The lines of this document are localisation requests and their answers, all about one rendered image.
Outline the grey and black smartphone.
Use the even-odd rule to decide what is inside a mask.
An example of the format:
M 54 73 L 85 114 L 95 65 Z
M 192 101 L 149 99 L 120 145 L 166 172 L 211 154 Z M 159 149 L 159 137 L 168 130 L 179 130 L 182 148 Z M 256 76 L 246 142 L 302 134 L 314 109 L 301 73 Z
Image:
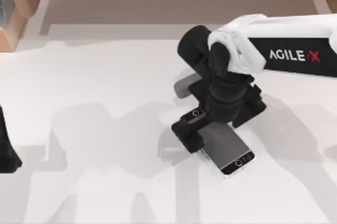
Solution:
M 255 153 L 228 125 L 213 122 L 201 109 L 194 109 L 181 117 L 196 129 L 204 145 L 202 154 L 228 178 L 255 159 Z

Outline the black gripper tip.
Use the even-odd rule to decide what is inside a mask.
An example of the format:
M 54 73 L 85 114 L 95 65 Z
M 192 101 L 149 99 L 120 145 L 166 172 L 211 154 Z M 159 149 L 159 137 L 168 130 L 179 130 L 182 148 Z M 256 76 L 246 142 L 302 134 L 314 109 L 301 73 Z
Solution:
M 5 117 L 0 105 L 0 174 L 13 174 L 22 166 L 22 161 L 8 136 Z

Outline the wooden cabinet side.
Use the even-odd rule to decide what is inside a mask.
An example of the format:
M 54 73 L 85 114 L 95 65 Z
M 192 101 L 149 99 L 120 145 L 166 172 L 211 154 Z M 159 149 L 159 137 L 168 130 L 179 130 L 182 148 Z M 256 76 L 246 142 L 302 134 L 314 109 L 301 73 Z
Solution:
M 15 51 L 27 20 L 37 11 L 40 0 L 13 0 L 14 9 L 5 27 L 0 27 L 0 53 Z

